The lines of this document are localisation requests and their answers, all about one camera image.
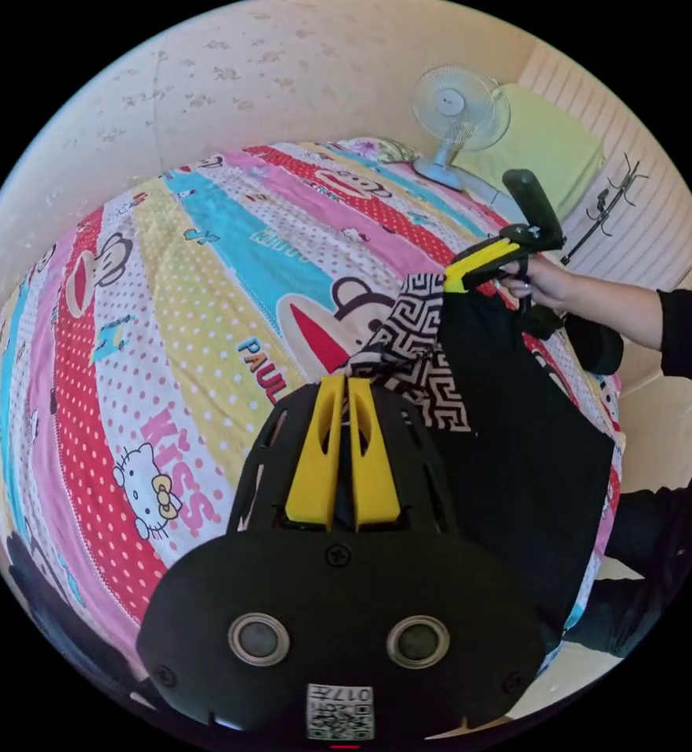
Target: fan base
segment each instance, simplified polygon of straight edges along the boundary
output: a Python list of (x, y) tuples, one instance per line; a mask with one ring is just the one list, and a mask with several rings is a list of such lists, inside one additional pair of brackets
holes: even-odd
[(423, 178), (433, 180), (435, 183), (441, 183), (448, 188), (463, 190), (462, 173), (455, 167), (448, 167), (445, 164), (437, 164), (429, 159), (420, 157), (414, 162), (414, 170)]

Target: green towel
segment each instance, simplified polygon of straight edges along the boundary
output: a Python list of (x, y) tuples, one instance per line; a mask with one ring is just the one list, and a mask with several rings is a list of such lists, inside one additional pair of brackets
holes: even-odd
[(502, 87), (510, 102), (510, 126), (482, 151), (458, 152), (453, 165), (503, 193), (502, 175), (531, 170), (560, 220), (581, 200), (604, 164), (601, 140), (572, 115), (518, 84)]

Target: black and white patterned cloth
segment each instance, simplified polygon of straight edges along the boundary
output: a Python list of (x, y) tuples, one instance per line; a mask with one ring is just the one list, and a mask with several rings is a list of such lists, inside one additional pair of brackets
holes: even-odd
[(437, 341), (444, 281), (441, 274), (407, 277), (388, 318), (342, 372), (401, 394), (420, 409), (427, 428), (471, 432)]

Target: colorful striped bedspread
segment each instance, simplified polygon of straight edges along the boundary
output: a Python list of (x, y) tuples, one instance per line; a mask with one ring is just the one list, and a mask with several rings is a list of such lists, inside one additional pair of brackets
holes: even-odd
[[(33, 548), (68, 606), (138, 667), (152, 591), (225, 532), (271, 407), (357, 352), (403, 277), (441, 271), (504, 224), (347, 143), (224, 152), (107, 202), (0, 316), (2, 539)], [(614, 383), (552, 342), (542, 351), (573, 399), (617, 430)], [(619, 474), (617, 453), (594, 571)]]

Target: electric fan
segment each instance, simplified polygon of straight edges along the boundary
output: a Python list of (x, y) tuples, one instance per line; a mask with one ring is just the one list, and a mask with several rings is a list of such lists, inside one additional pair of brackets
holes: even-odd
[(454, 65), (440, 65), (417, 81), (414, 115), (440, 140), (434, 158), (420, 157), (414, 170), (436, 183), (463, 190), (463, 170), (450, 166), (452, 158), (460, 149), (481, 151), (497, 143), (510, 123), (510, 103), (493, 79)]

